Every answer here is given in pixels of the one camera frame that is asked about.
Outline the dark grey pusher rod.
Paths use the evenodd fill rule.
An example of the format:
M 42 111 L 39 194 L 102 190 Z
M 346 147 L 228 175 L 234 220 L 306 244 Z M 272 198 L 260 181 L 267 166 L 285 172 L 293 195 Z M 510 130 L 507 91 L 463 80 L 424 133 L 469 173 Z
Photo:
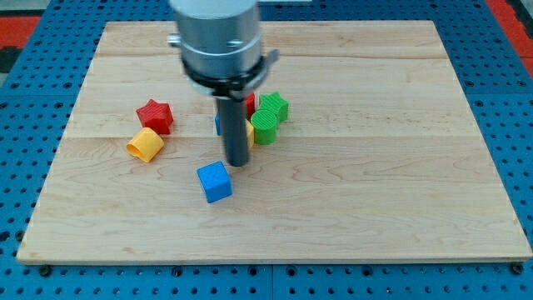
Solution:
M 218 98 L 217 111 L 226 160 L 233 167 L 242 167 L 249 161 L 244 102 Z

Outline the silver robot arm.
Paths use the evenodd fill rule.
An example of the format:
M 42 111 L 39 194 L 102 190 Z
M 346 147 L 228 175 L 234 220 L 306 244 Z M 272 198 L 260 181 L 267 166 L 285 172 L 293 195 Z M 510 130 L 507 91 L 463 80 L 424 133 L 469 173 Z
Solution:
M 267 78 L 279 58 L 263 52 L 256 0 L 170 0 L 177 33 L 168 42 L 180 49 L 193 87 L 216 99 L 226 160 L 249 161 L 245 99 Z

